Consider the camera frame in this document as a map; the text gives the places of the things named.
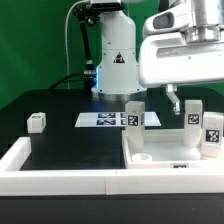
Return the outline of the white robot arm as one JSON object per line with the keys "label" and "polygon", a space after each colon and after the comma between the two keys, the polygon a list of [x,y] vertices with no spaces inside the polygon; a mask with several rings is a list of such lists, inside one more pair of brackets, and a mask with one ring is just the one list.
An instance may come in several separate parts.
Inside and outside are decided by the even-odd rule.
{"label": "white robot arm", "polygon": [[135,25],[118,9],[121,3],[90,1],[103,13],[98,93],[114,96],[164,86],[179,114],[179,86],[224,81],[224,0],[159,0],[160,12],[143,25],[139,51]]}

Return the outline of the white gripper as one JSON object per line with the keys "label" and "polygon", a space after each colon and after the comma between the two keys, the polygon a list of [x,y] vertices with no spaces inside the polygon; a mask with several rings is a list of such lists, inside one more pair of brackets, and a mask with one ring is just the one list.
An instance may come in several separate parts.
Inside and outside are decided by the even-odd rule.
{"label": "white gripper", "polygon": [[143,87],[166,86],[176,115],[181,103],[176,85],[224,81],[224,40],[187,44],[179,32],[147,37],[139,52],[139,82]]}

